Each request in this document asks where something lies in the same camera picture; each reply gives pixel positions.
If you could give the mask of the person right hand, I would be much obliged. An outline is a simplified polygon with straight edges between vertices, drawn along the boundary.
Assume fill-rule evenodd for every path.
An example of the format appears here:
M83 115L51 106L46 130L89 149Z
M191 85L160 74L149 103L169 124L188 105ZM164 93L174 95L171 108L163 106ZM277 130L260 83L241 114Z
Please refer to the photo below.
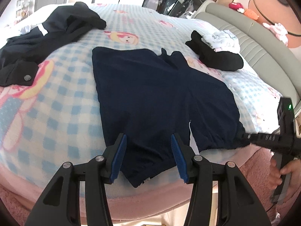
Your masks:
M274 157L270 160L270 173L268 176L269 187L275 190L281 185L283 180L281 176L291 174L288 192L294 194L300 187L300 159L292 160L282 169L277 168L277 163Z

